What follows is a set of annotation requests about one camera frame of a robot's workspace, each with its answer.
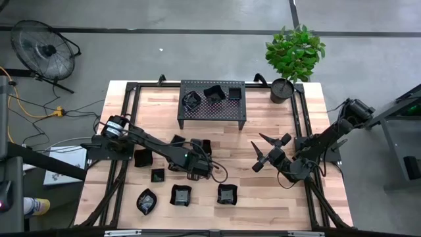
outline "wooden table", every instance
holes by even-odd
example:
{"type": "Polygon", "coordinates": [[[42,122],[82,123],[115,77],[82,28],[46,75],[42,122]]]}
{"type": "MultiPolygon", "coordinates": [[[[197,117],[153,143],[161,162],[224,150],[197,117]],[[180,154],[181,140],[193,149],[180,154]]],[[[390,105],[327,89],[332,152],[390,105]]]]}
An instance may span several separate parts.
{"type": "MultiPolygon", "coordinates": [[[[106,122],[111,115],[121,112],[124,88],[127,81],[111,81],[105,98],[101,117],[106,122]]],[[[326,113],[322,87],[319,83],[305,83],[305,95],[309,108],[313,133],[320,133],[330,123],[326,113]]],[[[151,168],[166,168],[165,159],[153,154],[152,167],[129,169],[124,186],[119,228],[154,229],[221,229],[221,230],[310,230],[309,212],[303,182],[285,190],[276,180],[277,170],[270,164],[255,173],[251,167],[256,163],[256,154],[250,141],[254,141],[264,153],[270,145],[259,132],[270,137],[282,137],[290,133],[295,137],[290,100],[282,104],[270,101],[269,89],[247,89],[247,122],[242,131],[237,122],[186,121],[184,129],[178,128],[177,104],[178,88],[143,88],[140,93],[136,125],[146,132],[169,142],[177,134],[190,138],[209,139],[212,158],[223,164],[229,172],[225,184],[238,186],[236,206],[221,205],[216,202],[218,184],[212,179],[190,181],[186,173],[165,170],[165,182],[151,183],[151,168]],[[171,188],[174,184],[191,186],[191,202],[188,207],[170,204],[171,188]],[[144,216],[136,208],[136,199],[144,191],[151,189],[158,197],[155,209],[144,216]]],[[[301,127],[305,134],[301,105],[297,105],[301,115],[301,127]]],[[[288,157],[294,154],[293,142],[285,147],[288,157]]],[[[90,169],[86,176],[75,224],[83,222],[95,209],[105,193],[110,167],[109,161],[101,161],[90,169]]],[[[327,164],[328,175],[322,179],[327,200],[339,216],[352,225],[345,187],[339,171],[327,164]]],[[[216,171],[216,178],[224,177],[216,171]]],[[[280,176],[284,186],[290,183],[280,176]]],[[[321,223],[320,208],[315,202],[316,214],[321,223]]],[[[114,200],[111,200],[110,221],[114,200]]]]}

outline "green leaves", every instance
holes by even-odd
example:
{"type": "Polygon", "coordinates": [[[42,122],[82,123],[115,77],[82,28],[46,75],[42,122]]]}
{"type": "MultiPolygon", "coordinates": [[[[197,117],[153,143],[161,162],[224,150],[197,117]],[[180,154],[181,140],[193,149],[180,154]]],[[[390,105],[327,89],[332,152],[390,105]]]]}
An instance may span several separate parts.
{"type": "Polygon", "coordinates": [[[309,78],[303,75],[298,75],[298,78],[302,81],[302,82],[308,82],[309,78]]]}
{"type": "Polygon", "coordinates": [[[308,82],[315,64],[326,56],[325,46],[305,25],[290,31],[284,26],[272,43],[266,43],[265,58],[283,78],[294,83],[298,79],[308,82]]]}
{"type": "Polygon", "coordinates": [[[308,54],[315,54],[316,53],[316,51],[314,50],[314,49],[312,49],[312,48],[306,48],[306,49],[304,49],[305,50],[305,52],[306,53],[308,53],[308,54]]]}
{"type": "Polygon", "coordinates": [[[284,63],[289,63],[289,62],[291,62],[291,57],[290,57],[290,56],[288,56],[288,55],[285,55],[285,56],[283,56],[283,57],[281,58],[281,60],[282,60],[282,62],[284,62],[284,63]]]}

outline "black plant pot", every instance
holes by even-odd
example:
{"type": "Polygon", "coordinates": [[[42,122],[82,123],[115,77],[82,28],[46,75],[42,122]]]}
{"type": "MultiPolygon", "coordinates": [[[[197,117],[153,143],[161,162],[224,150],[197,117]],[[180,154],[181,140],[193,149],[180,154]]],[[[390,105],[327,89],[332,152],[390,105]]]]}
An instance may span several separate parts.
{"type": "Polygon", "coordinates": [[[294,85],[286,79],[279,78],[272,82],[270,87],[270,100],[273,103],[282,103],[294,93],[294,85]]]}

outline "concrete floor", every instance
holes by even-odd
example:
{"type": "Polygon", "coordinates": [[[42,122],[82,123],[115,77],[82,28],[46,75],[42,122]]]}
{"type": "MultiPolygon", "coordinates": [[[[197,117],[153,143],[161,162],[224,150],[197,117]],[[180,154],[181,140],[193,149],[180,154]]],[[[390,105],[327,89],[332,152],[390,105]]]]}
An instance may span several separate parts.
{"type": "MultiPolygon", "coordinates": [[[[296,0],[301,23],[320,31],[421,32],[421,2],[416,0],[296,0]]],[[[292,28],[288,0],[12,0],[0,13],[0,24],[22,19],[52,26],[159,29],[277,30],[292,28]]],[[[82,48],[72,76],[63,85],[76,91],[51,106],[77,108],[105,97],[109,80],[252,80],[256,72],[267,80],[277,74],[265,59],[272,36],[65,34],[82,48]]],[[[421,38],[322,38],[326,58],[311,80],[321,82],[326,105],[334,108],[347,97],[359,98],[377,109],[420,83],[421,38]]],[[[0,65],[22,68],[8,32],[0,32],[0,65]]],[[[54,98],[51,86],[17,78],[24,99],[45,103],[54,98]]],[[[86,109],[100,113],[102,103],[86,109]]],[[[30,107],[36,114],[42,109],[30,107]]],[[[336,119],[336,112],[329,114],[336,119]]],[[[50,144],[91,136],[94,118],[41,121],[50,144]]],[[[17,142],[35,133],[31,124],[10,115],[17,142]]],[[[402,178],[389,154],[380,127],[353,131],[341,148],[345,187],[354,224],[363,230],[420,234],[420,192],[386,194],[383,185],[402,178]]],[[[69,206],[63,209],[72,210],[69,206]]],[[[73,212],[64,211],[67,226],[73,212]]]]}

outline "black metal rack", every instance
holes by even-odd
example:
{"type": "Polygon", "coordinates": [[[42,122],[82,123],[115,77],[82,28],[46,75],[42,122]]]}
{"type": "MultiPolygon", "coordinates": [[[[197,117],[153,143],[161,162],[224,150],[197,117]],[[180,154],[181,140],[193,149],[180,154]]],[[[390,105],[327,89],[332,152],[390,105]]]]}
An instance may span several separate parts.
{"type": "Polygon", "coordinates": [[[178,102],[178,124],[184,127],[185,120],[213,120],[238,121],[239,130],[242,130],[247,120],[245,110],[245,84],[241,81],[208,81],[208,80],[182,80],[180,84],[180,98],[178,102]],[[226,95],[226,99],[215,104],[206,102],[203,90],[219,85],[226,95]],[[239,88],[241,99],[228,99],[229,88],[239,88]],[[202,103],[193,111],[188,111],[182,105],[185,94],[195,91],[202,99],[202,103]]]}

